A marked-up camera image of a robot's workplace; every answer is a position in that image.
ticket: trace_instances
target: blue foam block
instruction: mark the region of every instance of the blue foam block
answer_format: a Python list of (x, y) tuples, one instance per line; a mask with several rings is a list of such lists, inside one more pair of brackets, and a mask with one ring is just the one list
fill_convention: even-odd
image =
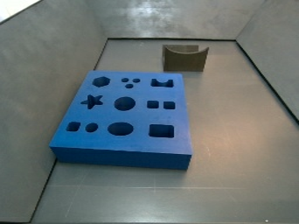
[(61, 162), (185, 170), (192, 145), (183, 76), (89, 72), (51, 149)]

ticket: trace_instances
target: metal wall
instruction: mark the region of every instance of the metal wall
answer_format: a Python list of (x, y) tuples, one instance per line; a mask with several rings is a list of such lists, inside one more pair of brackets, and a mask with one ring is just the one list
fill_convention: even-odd
[(299, 2), (267, 0), (237, 42), (299, 119)]
[(264, 0), (88, 0), (111, 38), (236, 39)]
[(41, 1), (0, 25), (0, 221), (29, 221), (48, 143), (107, 38), (84, 1)]

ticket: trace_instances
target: gray floor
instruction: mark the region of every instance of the gray floor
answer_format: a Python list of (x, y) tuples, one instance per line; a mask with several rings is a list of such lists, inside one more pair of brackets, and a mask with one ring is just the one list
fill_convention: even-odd
[(109, 40), (97, 69), (161, 72), (163, 44), (209, 47), (188, 171), (57, 163), (32, 222), (299, 222), (299, 128), (235, 42)]

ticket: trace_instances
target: small round hole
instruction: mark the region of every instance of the small round hole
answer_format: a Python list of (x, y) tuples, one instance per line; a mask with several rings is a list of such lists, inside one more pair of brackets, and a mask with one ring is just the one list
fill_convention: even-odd
[(108, 125), (107, 130), (115, 136), (127, 136), (133, 132), (133, 126), (127, 122), (113, 122)]
[(95, 132), (99, 129), (99, 126), (92, 122), (87, 125), (85, 131), (87, 132)]
[(125, 84), (125, 88), (132, 88), (133, 84)]
[(131, 97), (120, 97), (115, 101), (115, 107), (117, 110), (127, 111), (136, 105), (136, 101)]
[(133, 83), (137, 83), (137, 82), (140, 82), (140, 79), (133, 79)]

